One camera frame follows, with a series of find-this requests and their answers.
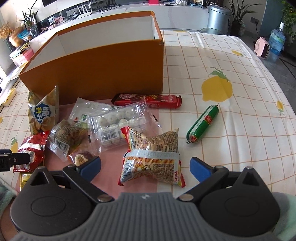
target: yellow lemon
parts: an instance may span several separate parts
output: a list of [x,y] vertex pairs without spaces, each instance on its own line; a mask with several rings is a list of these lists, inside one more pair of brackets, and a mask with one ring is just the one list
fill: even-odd
[[202,100],[223,102],[230,98],[233,94],[230,80],[218,69],[210,74],[216,76],[211,77],[202,83]]
[[234,54],[236,54],[236,55],[238,55],[238,56],[244,56],[242,53],[237,52],[237,51],[235,51],[235,50],[231,50],[231,52],[234,53]]
[[278,111],[280,113],[284,113],[284,106],[283,106],[283,103],[280,102],[279,100],[276,102],[276,106],[278,107]]
[[16,153],[18,150],[18,142],[17,139],[15,137],[13,137],[11,139],[11,145],[10,145],[10,150],[12,151],[12,153]]

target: trash can lid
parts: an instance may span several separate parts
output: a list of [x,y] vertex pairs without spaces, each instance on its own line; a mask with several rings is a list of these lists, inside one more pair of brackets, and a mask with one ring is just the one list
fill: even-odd
[[226,14],[226,15],[231,15],[231,12],[230,12],[229,9],[223,8],[223,7],[219,7],[217,5],[211,5],[210,9],[211,10],[214,10],[216,12],[220,12],[220,13]]

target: white bottle cap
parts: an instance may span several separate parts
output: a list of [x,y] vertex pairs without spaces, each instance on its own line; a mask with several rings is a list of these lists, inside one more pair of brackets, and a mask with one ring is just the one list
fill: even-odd
[[281,24],[279,25],[279,28],[281,29],[281,30],[283,30],[284,29],[284,23],[283,22],[281,22]]

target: trash can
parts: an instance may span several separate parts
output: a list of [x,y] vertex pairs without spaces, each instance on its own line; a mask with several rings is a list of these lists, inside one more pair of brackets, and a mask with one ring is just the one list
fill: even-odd
[[227,34],[230,16],[231,12],[229,9],[212,5],[209,11],[207,27],[219,30],[223,34]]

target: blue logo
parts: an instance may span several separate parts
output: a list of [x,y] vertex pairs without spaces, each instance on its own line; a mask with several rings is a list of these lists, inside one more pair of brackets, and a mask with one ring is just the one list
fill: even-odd
[[46,104],[39,104],[35,107],[34,115],[36,120],[42,124],[44,117],[50,116],[50,108]]

